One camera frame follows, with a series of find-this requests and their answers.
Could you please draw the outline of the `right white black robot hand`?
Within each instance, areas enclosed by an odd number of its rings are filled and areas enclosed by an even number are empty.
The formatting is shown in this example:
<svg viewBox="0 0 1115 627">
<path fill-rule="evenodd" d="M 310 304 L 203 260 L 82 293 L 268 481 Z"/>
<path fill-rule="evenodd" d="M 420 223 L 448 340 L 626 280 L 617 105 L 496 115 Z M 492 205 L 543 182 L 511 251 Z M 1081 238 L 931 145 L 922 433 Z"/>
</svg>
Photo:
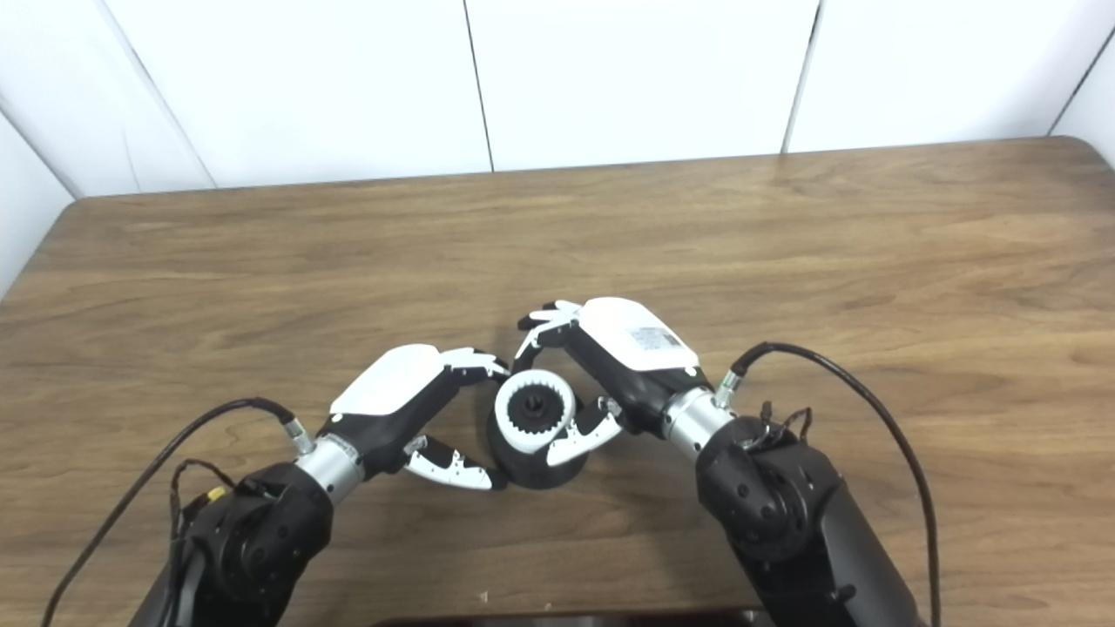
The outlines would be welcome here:
<svg viewBox="0 0 1115 627">
<path fill-rule="evenodd" d="M 518 330 L 525 337 L 512 361 L 512 382 L 554 382 L 566 398 L 568 382 L 534 366 L 540 353 L 558 348 L 603 390 L 558 430 L 547 445 L 552 465 L 600 448 L 622 431 L 672 443 L 696 463 L 714 433 L 733 419 L 729 409 L 714 405 L 697 354 L 634 300 L 553 301 L 526 314 Z"/>
</svg>

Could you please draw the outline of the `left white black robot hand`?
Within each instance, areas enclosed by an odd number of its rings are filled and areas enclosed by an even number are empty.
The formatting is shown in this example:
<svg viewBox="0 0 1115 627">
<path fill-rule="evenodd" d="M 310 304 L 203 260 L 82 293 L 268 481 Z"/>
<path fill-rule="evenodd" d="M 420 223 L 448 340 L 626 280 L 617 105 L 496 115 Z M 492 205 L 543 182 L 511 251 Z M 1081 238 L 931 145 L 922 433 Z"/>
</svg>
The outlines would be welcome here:
<svg viewBox="0 0 1115 627">
<path fill-rule="evenodd" d="M 319 451 L 299 464 L 339 502 L 359 482 L 403 469 L 459 489 L 500 491 L 510 480 L 459 448 L 423 432 L 458 396 L 479 382 L 507 382 L 510 367 L 494 354 L 409 344 L 382 354 L 332 401 L 319 430 Z"/>
</svg>

